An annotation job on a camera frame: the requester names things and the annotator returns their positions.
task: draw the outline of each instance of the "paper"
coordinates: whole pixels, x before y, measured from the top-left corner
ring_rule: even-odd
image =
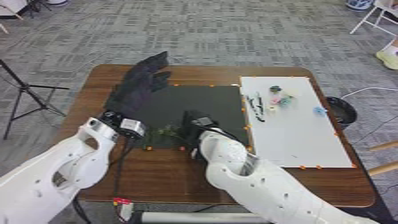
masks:
[[[280,107],[270,101],[275,94],[270,87],[278,86],[293,95],[289,104]],[[321,108],[319,99],[305,77],[241,77],[241,95],[255,98],[259,94],[263,107],[261,122],[245,100],[248,130],[255,155],[282,167],[351,168],[351,161],[335,136],[328,116],[314,113]]]

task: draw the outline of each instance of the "small object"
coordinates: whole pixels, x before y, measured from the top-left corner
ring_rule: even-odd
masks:
[[[294,90],[284,90],[282,91],[282,95],[289,98],[289,99],[293,99],[294,97],[296,97],[296,91]]]
[[[286,107],[289,105],[289,103],[291,103],[291,99],[287,97],[284,97],[278,101],[280,107]]]
[[[133,203],[120,205],[120,218],[124,220],[129,220],[131,217],[131,211],[133,211]]]
[[[326,109],[323,107],[314,107],[314,114],[321,117],[326,116]]]
[[[131,200],[126,198],[113,198],[113,204],[127,205],[127,204],[131,204]]]
[[[55,6],[55,7],[60,7],[60,6],[64,6],[65,4],[67,4],[67,2],[69,2],[69,0],[48,0],[46,1],[46,4],[49,5],[49,6]]]
[[[266,107],[266,111],[268,111],[268,112],[275,112],[275,111],[277,111],[277,106],[270,105],[270,106]]]
[[[344,5],[348,9],[360,12],[371,7],[373,0],[346,0]]]
[[[278,104],[278,101],[280,101],[280,97],[278,96],[273,96],[271,99],[270,99],[270,104],[271,105],[277,105]]]
[[[278,86],[271,86],[270,91],[271,91],[271,93],[278,93],[282,91],[282,89]]]

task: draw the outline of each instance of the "green object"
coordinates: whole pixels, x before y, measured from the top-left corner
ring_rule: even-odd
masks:
[[[286,107],[289,105],[289,103],[291,103],[291,98],[289,97],[282,98],[278,101],[280,107]]]
[[[184,139],[179,136],[179,127],[167,124],[161,128],[147,127],[145,136],[140,140],[142,149],[149,146],[156,146],[158,142],[172,142],[172,145],[179,146]]]

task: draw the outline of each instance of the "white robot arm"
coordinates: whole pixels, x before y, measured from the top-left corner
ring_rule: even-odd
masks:
[[[87,144],[92,138],[97,149]],[[117,133],[94,118],[78,133],[0,178],[0,223],[48,223],[79,189],[101,180]]]
[[[142,134],[138,125],[129,129]],[[88,138],[97,142],[97,149],[85,144]],[[104,176],[115,139],[113,129],[90,118],[76,135],[0,178],[0,224],[49,222],[79,189]],[[280,167],[247,153],[218,128],[202,132],[199,150],[207,161],[211,185],[227,191],[264,221],[282,224],[376,223],[332,207]]]
[[[247,210],[271,223],[374,224],[316,197],[284,169],[247,153],[218,128],[211,129],[216,132],[202,132],[199,145],[207,161],[206,178]]]

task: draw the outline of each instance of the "wooden table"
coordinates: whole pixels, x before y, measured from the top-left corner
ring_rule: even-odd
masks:
[[[69,110],[55,140],[69,137],[90,116],[103,111],[103,102],[113,85],[122,79],[129,65],[99,65],[88,75],[83,89]],[[303,76],[309,77],[323,107],[330,110],[310,72],[303,68],[284,67],[206,67],[168,66],[168,83],[179,85],[231,85],[239,76]],[[328,116],[339,134],[348,156],[357,168],[286,169],[310,192],[339,207],[367,207],[374,201],[374,192],[367,174],[351,146],[332,116]],[[120,142],[111,152],[115,158]],[[167,203],[234,203],[227,193],[216,190],[204,178],[204,164],[190,159],[186,151],[136,149],[124,161],[119,196],[135,202]],[[111,200],[115,166],[97,185],[81,191],[90,201]]]

